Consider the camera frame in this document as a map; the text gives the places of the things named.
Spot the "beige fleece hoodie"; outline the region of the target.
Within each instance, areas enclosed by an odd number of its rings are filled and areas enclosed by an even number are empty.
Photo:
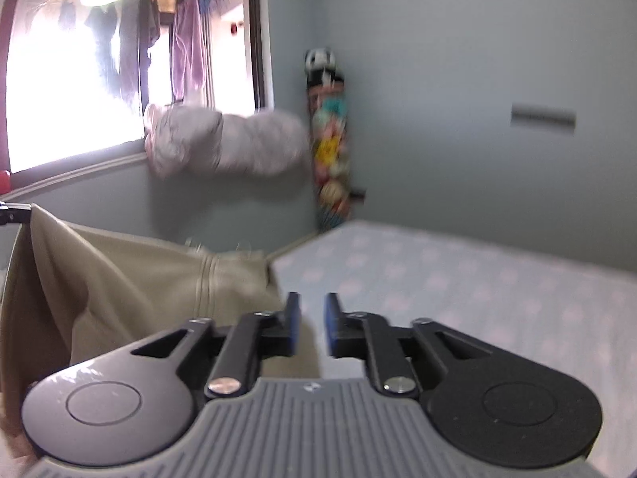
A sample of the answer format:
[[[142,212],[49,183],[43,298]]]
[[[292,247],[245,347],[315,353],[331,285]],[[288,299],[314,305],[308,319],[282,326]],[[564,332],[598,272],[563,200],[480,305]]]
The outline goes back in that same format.
[[[17,233],[1,301],[1,429],[21,435],[27,388],[58,370],[208,317],[219,326],[282,309],[260,251],[98,230],[33,206]]]

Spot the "dark hanging clothes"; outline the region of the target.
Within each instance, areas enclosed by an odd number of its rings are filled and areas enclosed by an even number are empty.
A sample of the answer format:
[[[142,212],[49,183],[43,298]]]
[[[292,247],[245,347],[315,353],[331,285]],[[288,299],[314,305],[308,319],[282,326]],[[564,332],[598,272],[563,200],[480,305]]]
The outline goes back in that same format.
[[[85,21],[96,40],[100,72],[109,90],[125,102],[139,93],[139,8],[141,0],[95,6]]]

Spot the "pink rolled duvet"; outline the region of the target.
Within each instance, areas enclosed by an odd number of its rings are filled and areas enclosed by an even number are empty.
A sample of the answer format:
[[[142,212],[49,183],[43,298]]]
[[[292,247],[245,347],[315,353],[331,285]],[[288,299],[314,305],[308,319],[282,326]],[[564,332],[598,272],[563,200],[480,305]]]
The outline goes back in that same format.
[[[163,178],[184,170],[270,177],[310,158],[307,128],[294,114],[282,110],[259,110],[241,117],[213,108],[150,104],[144,126],[147,158]]]

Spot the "clear tube of plush toys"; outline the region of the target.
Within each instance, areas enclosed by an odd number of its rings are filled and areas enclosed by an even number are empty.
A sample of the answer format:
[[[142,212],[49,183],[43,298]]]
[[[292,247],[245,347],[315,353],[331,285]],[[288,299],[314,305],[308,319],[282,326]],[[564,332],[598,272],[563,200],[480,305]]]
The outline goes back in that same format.
[[[317,230],[326,232],[350,218],[351,169],[344,83],[309,88],[312,167]]]

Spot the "polka dot bed sheet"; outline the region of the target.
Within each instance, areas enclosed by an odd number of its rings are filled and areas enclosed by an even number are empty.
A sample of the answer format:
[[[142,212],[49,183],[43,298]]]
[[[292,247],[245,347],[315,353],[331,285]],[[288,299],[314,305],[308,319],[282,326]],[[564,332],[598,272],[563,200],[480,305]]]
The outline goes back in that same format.
[[[324,298],[406,326],[429,317],[571,374],[597,395],[604,424],[590,461],[609,477],[636,468],[636,277],[423,230],[352,221],[273,263],[301,297],[324,349]]]

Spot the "purple hanging towel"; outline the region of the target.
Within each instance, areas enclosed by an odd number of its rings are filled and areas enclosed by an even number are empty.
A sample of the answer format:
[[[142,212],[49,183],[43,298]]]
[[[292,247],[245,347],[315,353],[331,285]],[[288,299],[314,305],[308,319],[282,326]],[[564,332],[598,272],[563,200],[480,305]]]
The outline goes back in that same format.
[[[205,106],[206,82],[207,64],[199,0],[180,0],[173,22],[173,95],[186,104]]]

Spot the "pink foam window bumper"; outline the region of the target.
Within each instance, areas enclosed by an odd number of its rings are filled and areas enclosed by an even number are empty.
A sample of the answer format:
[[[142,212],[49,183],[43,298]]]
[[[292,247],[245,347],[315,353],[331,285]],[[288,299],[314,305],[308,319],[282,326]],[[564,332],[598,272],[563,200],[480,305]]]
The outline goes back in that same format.
[[[17,0],[3,0],[1,6],[1,193],[11,190],[8,120],[6,120],[6,90],[11,32]]]

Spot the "panda plush toy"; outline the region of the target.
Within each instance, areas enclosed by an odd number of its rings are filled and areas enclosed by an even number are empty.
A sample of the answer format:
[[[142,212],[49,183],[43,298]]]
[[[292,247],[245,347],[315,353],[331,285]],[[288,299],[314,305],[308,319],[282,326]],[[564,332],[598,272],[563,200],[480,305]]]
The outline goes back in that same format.
[[[329,47],[317,47],[305,53],[305,83],[308,90],[344,83],[343,74],[337,68],[336,56]]]

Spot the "black wall socket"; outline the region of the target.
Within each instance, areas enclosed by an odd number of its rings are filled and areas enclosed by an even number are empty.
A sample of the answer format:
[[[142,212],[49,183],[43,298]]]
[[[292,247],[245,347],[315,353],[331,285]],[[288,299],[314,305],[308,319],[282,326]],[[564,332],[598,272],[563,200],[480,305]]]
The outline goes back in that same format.
[[[349,198],[354,203],[364,203],[366,199],[365,189],[351,189],[349,192]]]

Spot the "window with dark frame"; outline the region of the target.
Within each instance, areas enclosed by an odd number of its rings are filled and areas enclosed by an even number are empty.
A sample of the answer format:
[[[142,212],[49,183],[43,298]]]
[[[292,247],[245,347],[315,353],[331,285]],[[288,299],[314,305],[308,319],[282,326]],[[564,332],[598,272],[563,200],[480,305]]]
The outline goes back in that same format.
[[[150,105],[267,103],[261,0],[1,0],[1,189],[144,151]]]

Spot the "grey wall switch panel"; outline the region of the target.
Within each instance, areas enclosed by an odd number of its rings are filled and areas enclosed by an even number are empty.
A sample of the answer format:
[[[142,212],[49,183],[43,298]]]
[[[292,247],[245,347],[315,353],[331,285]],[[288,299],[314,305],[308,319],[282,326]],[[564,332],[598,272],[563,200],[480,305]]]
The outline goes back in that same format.
[[[576,114],[571,110],[514,104],[511,108],[511,125],[533,126],[573,134],[576,128]]]

